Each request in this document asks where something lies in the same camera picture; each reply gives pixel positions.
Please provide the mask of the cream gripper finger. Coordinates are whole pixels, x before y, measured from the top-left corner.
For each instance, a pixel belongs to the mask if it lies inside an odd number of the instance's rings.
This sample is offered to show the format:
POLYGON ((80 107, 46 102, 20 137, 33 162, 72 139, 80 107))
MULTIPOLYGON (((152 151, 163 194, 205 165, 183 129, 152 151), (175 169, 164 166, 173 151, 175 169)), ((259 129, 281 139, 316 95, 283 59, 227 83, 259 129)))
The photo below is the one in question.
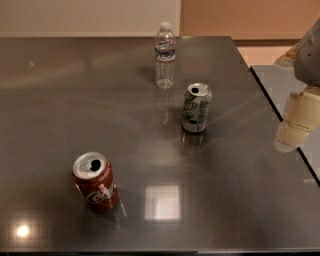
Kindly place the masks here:
POLYGON ((284 153, 293 151, 319 124, 320 87, 307 85, 299 93, 291 92, 276 132, 275 148, 284 153))

